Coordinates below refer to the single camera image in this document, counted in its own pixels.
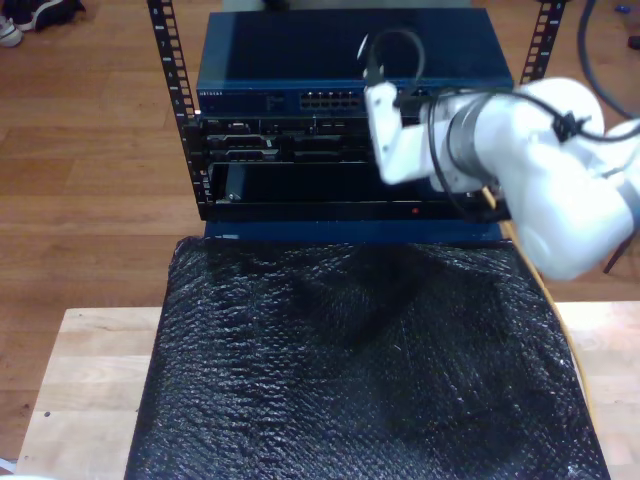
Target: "metal bracket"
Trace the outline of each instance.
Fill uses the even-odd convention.
[[[560,20],[570,0],[542,0],[540,12],[533,30],[533,38],[527,53],[520,85],[544,78],[551,58],[551,50],[558,35]]]
[[[214,200],[209,187],[209,175],[202,161],[202,138],[191,95],[191,86],[184,62],[182,45],[172,0],[147,0],[153,33],[169,89],[173,114],[187,160],[193,192],[200,217],[204,219],[207,205]]]

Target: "black cable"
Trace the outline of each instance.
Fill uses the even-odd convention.
[[[587,27],[589,26],[589,19],[593,13],[593,8],[596,6],[596,0],[587,0],[582,16],[580,17],[580,24],[578,25],[578,56],[580,57],[580,65],[584,76],[587,77],[587,81],[591,85],[591,88],[598,94],[604,103],[613,108],[616,112],[625,118],[638,118],[638,114],[634,114],[625,110],[625,108],[618,103],[609,93],[602,88],[598,80],[596,79],[593,70],[591,69],[591,62],[589,61],[589,54],[587,53]],[[636,129],[636,134],[640,133],[640,126]]]
[[[418,82],[424,75],[424,69],[427,65],[427,54],[424,49],[424,45],[422,44],[422,40],[417,33],[404,29],[404,28],[394,28],[389,30],[383,30],[378,33],[373,41],[371,42],[371,46],[369,47],[369,52],[367,56],[367,86],[372,87],[377,85],[378,83],[384,82],[384,75],[380,73],[380,64],[378,63],[377,58],[377,49],[380,44],[380,40],[387,35],[402,35],[408,38],[413,46],[416,49],[418,54],[418,67],[416,69],[416,75],[411,82],[410,85],[398,95],[394,101],[394,106],[399,107],[400,105],[406,103],[408,98],[411,98],[413,93],[415,93],[418,89]]]

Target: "robotic arm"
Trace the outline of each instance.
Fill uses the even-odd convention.
[[[587,119],[582,130],[604,132],[604,118],[591,91],[564,78],[516,90],[562,114]],[[571,280],[593,268],[640,228],[640,135],[602,143],[574,136],[565,142],[551,128],[553,117],[521,98],[456,94],[437,102],[429,142],[429,108],[421,123],[403,128],[398,96],[389,82],[365,91],[376,162],[388,184],[429,178],[439,191],[441,173],[454,193],[499,184],[522,247],[546,276]],[[637,128],[618,125],[607,136]]]

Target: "blue panel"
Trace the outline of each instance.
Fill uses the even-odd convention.
[[[513,86],[484,9],[213,13],[198,77],[200,109],[296,115],[303,113],[304,92],[361,92],[363,64],[356,53],[363,38],[397,26],[415,31],[427,50],[421,87]],[[417,56],[406,39],[389,36],[379,56],[386,78],[398,86],[414,77]]]
[[[476,243],[502,239],[497,224],[461,220],[366,222],[208,222],[206,237],[319,243]]]

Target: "wooden table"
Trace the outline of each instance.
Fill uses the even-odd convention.
[[[586,370],[612,478],[640,478],[640,302],[560,303]],[[120,479],[160,308],[68,310],[17,465],[20,474]]]

